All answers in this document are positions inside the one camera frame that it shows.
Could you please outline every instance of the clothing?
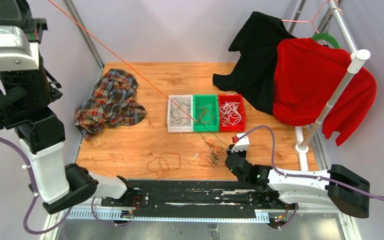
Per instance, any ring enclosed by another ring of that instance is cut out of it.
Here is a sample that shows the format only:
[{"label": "clothing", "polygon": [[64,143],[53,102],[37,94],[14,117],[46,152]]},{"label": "clothing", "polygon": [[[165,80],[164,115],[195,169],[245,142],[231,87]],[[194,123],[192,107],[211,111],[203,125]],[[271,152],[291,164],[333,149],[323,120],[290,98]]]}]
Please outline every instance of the clothing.
[{"label": "clothing", "polygon": [[138,82],[120,69],[110,69],[94,86],[92,97],[75,113],[75,126],[86,141],[104,127],[132,126],[145,118],[145,108],[135,101]]},{"label": "clothing", "polygon": [[[277,46],[273,115],[282,123],[303,126],[321,113],[351,63],[343,49],[324,47],[311,38],[285,39]],[[339,132],[339,146],[360,125],[376,97],[376,80],[364,67],[352,78],[324,120],[322,132]]]},{"label": "clothing", "polygon": [[293,38],[281,19],[253,12],[228,49],[240,52],[232,73],[214,74],[212,83],[222,91],[242,94],[255,109],[273,115],[276,47]]}]

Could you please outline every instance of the wooden table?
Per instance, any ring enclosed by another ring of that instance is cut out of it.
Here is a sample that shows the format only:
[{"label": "wooden table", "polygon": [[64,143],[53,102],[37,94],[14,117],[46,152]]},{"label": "wooden table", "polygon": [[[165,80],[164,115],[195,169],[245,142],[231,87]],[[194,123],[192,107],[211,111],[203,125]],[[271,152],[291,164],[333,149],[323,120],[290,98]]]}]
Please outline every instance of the wooden table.
[{"label": "wooden table", "polygon": [[[193,94],[226,94],[212,84],[212,76],[229,74],[234,63],[212,62],[174,62],[174,63],[132,63],[143,76],[154,84],[165,95]],[[189,179],[189,180],[236,180],[224,165],[226,156],[220,159],[219,165],[210,167],[205,161],[200,162],[196,156],[208,149],[202,136],[196,132],[168,133],[167,107],[168,99],[153,88],[142,77],[138,76],[124,63],[107,63],[104,69],[123,69],[132,73],[139,84],[137,102],[145,107],[147,116],[134,126],[107,128],[101,134],[92,137],[90,141],[83,140],[77,157],[77,164],[89,171],[105,176],[123,176],[126,179]],[[298,170],[294,128],[278,122],[273,116],[255,110],[243,99],[246,114],[245,131],[258,125],[267,125],[274,131],[276,137],[275,162],[276,166],[288,170]],[[216,132],[224,143],[231,144],[232,137],[237,132]],[[214,145],[226,148],[211,133],[203,133],[207,140],[213,140]],[[253,164],[271,165],[272,137],[268,130],[259,129],[249,135],[250,147],[247,160]],[[163,171],[157,160],[148,163],[164,152],[169,170],[164,162]],[[313,150],[307,154],[310,171],[317,170]]]}]

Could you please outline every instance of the black t-shirt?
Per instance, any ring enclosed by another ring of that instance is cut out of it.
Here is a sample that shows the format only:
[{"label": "black t-shirt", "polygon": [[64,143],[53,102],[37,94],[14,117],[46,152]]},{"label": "black t-shirt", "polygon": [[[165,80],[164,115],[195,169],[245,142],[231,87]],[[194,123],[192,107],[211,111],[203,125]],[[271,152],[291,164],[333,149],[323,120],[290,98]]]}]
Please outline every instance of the black t-shirt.
[{"label": "black t-shirt", "polygon": [[257,110],[273,115],[274,74],[278,44],[293,39],[281,19],[253,12],[228,49],[240,52],[229,75],[214,74],[212,84],[222,91],[236,91]]}]

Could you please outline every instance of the clothing rack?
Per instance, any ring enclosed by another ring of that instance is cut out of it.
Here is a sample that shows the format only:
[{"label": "clothing rack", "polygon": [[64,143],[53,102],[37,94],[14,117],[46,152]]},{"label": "clothing rack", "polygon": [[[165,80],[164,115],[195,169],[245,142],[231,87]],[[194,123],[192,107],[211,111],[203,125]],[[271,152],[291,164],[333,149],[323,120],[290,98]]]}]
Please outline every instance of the clothing rack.
[{"label": "clothing rack", "polygon": [[[293,20],[298,20],[301,14],[301,11],[304,8],[306,0],[301,0],[298,9],[295,13]],[[312,124],[309,133],[304,137],[303,129],[301,126],[295,127],[295,138],[296,145],[294,147],[295,152],[298,154],[299,167],[301,171],[308,171],[308,163],[307,163],[307,152],[309,151],[309,143],[313,136],[316,134],[317,129],[323,124],[323,121],[332,110],[332,108],[337,103],[339,97],[344,92],[345,88],[353,79],[354,75],[357,74],[360,69],[363,67],[364,63],[370,58],[370,52],[366,49],[358,50],[356,47],[356,43],[348,30],[348,27],[344,21],[342,11],[338,8],[338,5],[335,0],[328,1],[329,10],[324,15],[324,20],[327,19],[330,12],[332,12],[333,18],[335,19],[336,24],[339,27],[339,31],[345,41],[345,44],[348,48],[348,52],[351,54],[351,63],[349,64],[345,75],[340,81],[338,87],[327,101],[320,115],[316,118],[315,122]],[[291,25],[289,28],[289,32],[292,33],[295,25]]]}]

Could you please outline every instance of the gray floor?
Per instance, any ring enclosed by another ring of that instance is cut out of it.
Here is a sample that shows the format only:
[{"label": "gray floor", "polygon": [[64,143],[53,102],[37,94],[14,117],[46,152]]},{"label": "gray floor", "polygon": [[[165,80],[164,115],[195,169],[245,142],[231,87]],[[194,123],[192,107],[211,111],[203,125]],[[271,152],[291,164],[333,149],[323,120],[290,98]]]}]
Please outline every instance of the gray floor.
[{"label": "gray floor", "polygon": [[95,220],[67,219],[58,240],[341,240],[337,214],[296,215],[282,231],[262,223],[137,221],[110,227]]}]

